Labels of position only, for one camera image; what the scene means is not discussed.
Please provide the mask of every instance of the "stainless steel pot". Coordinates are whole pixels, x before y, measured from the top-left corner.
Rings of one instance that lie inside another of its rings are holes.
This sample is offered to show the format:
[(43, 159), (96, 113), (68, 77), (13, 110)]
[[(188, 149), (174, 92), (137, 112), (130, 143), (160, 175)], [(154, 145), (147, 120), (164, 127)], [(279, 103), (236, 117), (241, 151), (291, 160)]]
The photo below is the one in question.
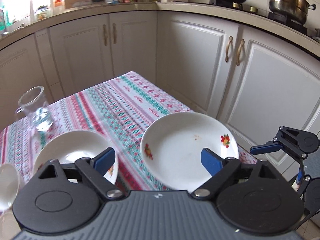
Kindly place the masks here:
[(303, 25), (307, 21), (308, 10), (315, 10), (316, 5), (310, 5), (307, 0), (269, 0), (269, 9), (274, 13), (288, 15)]

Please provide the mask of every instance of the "white cabinet door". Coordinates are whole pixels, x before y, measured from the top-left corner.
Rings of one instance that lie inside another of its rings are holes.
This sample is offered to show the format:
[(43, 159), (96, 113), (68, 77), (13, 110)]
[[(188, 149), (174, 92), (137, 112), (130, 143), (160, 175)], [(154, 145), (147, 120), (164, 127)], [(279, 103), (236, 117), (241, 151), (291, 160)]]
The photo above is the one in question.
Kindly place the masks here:
[(156, 11), (110, 14), (115, 76), (135, 71), (156, 83)]
[(44, 87), (47, 100), (52, 103), (35, 37), (30, 35), (0, 51), (0, 131), (15, 122), (19, 98), (36, 86)]
[[(281, 125), (317, 133), (320, 63), (297, 47), (250, 27), (243, 27), (242, 38), (241, 63), (230, 75), (218, 119), (246, 150), (271, 141)], [(267, 157), (281, 173), (294, 162), (283, 151), (257, 157)]]
[(157, 85), (193, 110), (216, 117), (234, 60), (238, 26), (208, 16), (159, 12)]
[(50, 37), (66, 96), (114, 77), (108, 15), (53, 26)]

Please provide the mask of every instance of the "blue gripper pad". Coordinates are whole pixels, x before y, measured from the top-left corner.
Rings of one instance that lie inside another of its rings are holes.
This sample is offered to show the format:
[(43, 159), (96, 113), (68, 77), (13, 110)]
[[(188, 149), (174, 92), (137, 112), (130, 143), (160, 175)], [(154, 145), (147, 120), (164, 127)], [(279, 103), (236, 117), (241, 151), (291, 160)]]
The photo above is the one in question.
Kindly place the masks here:
[(222, 158), (208, 148), (204, 148), (201, 151), (201, 163), (211, 176), (214, 176), (223, 168), (222, 161)]
[(116, 152), (113, 148), (109, 147), (102, 153), (91, 159), (93, 161), (93, 168), (102, 176), (107, 173), (111, 166), (115, 163)]

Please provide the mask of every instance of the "tablecloth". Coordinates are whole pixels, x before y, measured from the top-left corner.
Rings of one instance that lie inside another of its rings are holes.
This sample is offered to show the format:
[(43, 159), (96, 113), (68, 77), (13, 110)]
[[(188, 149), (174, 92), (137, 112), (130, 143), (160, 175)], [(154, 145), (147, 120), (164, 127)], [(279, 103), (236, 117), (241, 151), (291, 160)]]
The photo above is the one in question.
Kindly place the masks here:
[[(135, 72), (98, 84), (49, 106), (54, 123), (37, 132), (24, 118), (0, 133), (0, 161), (12, 163), (27, 182), (40, 150), (56, 136), (75, 129), (92, 129), (114, 144), (119, 157), (117, 186), (123, 190), (168, 190), (145, 167), (140, 141), (149, 125), (166, 114), (192, 111)], [(256, 159), (239, 147), (239, 159)]]

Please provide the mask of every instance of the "metal screw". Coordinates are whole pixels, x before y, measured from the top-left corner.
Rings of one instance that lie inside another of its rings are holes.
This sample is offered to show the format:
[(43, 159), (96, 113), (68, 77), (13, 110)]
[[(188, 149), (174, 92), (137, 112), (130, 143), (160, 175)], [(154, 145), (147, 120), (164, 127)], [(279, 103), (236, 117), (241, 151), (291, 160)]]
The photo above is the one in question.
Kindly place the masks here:
[(197, 197), (207, 197), (210, 195), (210, 191), (205, 188), (199, 188), (194, 192), (194, 194)]
[(119, 197), (121, 197), (123, 194), (122, 194), (122, 192), (121, 192), (121, 190), (119, 190), (119, 189), (113, 189), (113, 190), (109, 190), (108, 192), (107, 192), (107, 196), (109, 197), (109, 198), (119, 198)]

